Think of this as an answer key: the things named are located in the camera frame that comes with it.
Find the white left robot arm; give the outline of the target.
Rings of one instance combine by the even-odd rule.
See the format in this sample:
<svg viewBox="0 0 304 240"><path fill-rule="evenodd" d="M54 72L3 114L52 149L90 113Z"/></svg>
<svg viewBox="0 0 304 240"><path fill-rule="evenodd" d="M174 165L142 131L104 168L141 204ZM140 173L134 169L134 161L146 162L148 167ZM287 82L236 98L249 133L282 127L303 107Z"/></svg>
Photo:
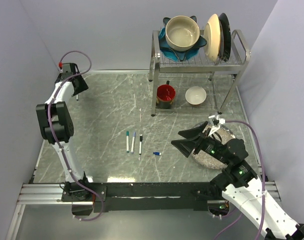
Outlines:
<svg viewBox="0 0 304 240"><path fill-rule="evenodd" d="M86 175L80 166L73 146L74 125L67 107L68 101L88 89L77 64L59 63L61 73L55 81L50 98L36 106L36 115L44 140L53 146L65 173L65 182L77 184L73 195L80 201L91 195L90 186L84 184Z"/></svg>

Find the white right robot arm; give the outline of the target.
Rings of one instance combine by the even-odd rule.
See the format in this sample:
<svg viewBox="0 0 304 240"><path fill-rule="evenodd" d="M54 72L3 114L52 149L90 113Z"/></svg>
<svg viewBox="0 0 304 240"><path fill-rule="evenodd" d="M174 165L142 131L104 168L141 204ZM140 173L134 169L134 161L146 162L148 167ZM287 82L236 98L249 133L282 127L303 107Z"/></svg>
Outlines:
<svg viewBox="0 0 304 240"><path fill-rule="evenodd" d="M258 229L258 236L267 240L302 240L304 224L292 219L268 193L265 179L260 179L247 163L244 141L232 138L226 143L212 135L223 120L215 120L208 127L204 122L199 127L182 130L182 139L171 144L185 157L204 152L226 167L210 181L211 195L216 199L231 202Z"/></svg>

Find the white marker long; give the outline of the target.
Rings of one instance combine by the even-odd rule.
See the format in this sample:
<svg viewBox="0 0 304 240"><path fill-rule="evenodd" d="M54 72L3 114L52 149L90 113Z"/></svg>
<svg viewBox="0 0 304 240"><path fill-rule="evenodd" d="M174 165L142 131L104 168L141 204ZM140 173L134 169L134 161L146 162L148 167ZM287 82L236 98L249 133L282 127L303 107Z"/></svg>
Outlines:
<svg viewBox="0 0 304 240"><path fill-rule="evenodd" d="M132 137L132 143L131 143L131 154L134 154L135 152L135 140L136 140L136 132L133 133Z"/></svg>

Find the white marker black tip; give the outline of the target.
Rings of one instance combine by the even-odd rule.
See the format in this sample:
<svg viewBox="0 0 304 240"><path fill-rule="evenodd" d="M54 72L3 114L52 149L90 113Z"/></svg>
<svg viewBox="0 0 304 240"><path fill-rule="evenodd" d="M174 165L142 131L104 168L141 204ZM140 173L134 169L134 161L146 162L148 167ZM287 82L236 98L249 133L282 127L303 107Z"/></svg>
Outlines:
<svg viewBox="0 0 304 240"><path fill-rule="evenodd" d="M143 142L143 134L140 134L139 136L139 156L142 155L142 142Z"/></svg>

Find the white marker green end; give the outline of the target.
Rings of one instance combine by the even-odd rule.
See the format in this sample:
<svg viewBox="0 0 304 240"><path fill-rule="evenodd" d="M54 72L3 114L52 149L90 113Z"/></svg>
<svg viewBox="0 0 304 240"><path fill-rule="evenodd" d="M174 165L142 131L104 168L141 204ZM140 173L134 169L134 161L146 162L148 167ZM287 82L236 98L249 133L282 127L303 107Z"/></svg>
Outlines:
<svg viewBox="0 0 304 240"><path fill-rule="evenodd" d="M129 131L126 131L126 152L130 153L130 149L129 149Z"/></svg>

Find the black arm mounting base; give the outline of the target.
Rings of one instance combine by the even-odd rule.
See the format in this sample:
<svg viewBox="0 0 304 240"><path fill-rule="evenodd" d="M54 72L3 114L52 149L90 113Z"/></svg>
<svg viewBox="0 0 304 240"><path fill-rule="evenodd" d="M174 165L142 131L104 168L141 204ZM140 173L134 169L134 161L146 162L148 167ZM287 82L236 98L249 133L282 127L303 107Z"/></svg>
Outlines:
<svg viewBox="0 0 304 240"><path fill-rule="evenodd" d="M75 183L62 187L61 200L72 203L72 212L78 216L119 210L192 209L221 217L232 212L232 205L209 182L93 182L86 187Z"/></svg>

